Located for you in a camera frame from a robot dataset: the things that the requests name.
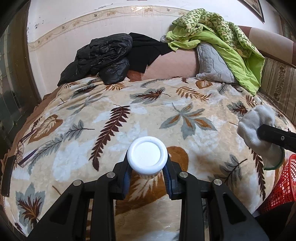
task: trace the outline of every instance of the red basket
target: red basket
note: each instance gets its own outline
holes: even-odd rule
[[[287,202],[296,201],[296,154],[292,154],[278,183],[260,206],[260,212],[267,211]]]

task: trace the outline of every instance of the metal screw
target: metal screw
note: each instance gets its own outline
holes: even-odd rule
[[[81,185],[81,180],[75,180],[74,182],[73,182],[73,185],[74,186],[80,186]]]
[[[180,177],[188,177],[188,173],[187,172],[180,172],[179,173]]]
[[[107,177],[108,178],[113,178],[113,177],[115,177],[115,173],[114,172],[108,172]]]
[[[217,186],[220,186],[222,184],[222,181],[220,179],[215,179],[214,184],[216,184]]]

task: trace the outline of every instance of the tile border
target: tile border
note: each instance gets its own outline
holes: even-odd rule
[[[29,51],[34,51],[40,48],[42,45],[46,44],[47,42],[70,30],[107,18],[116,18],[131,15],[168,15],[180,17],[186,14],[187,12],[189,11],[175,7],[162,7],[150,5],[125,6],[100,10],[72,19],[71,21],[68,21],[56,27],[55,29],[47,32],[46,34],[38,38],[36,41],[28,43],[28,49]]]

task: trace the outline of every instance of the white glove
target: white glove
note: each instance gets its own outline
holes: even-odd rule
[[[237,133],[254,152],[262,157],[265,170],[274,170],[284,161],[284,149],[259,139],[257,129],[263,125],[274,126],[275,115],[271,107],[258,105],[248,111],[238,123]]]

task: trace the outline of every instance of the lime green sheet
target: lime green sheet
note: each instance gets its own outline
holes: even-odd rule
[[[177,26],[166,36],[171,49],[192,49],[201,41],[211,43],[240,85],[256,94],[265,58],[238,26],[204,9],[190,11],[173,24]]]

